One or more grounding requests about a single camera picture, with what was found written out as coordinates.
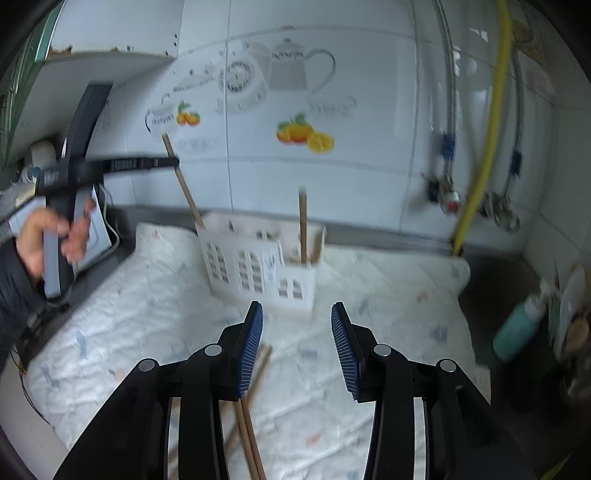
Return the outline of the person's left hand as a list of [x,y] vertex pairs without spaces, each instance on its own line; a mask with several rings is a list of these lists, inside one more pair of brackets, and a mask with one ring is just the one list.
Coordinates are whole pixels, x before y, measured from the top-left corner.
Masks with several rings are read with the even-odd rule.
[[16,237],[16,250],[33,284],[38,283],[43,275],[43,234],[48,232],[62,238],[61,254],[69,264],[78,262],[86,252],[90,214],[94,209],[95,202],[88,199],[83,215],[74,222],[50,208],[39,208],[29,215]]

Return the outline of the person's left forearm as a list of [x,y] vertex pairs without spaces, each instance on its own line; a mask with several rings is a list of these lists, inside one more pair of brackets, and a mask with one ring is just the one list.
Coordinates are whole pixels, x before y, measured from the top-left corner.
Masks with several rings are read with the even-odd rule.
[[16,238],[1,245],[0,271],[0,363],[1,370],[16,341],[22,336],[29,317],[46,298],[43,281],[34,280],[17,251]]

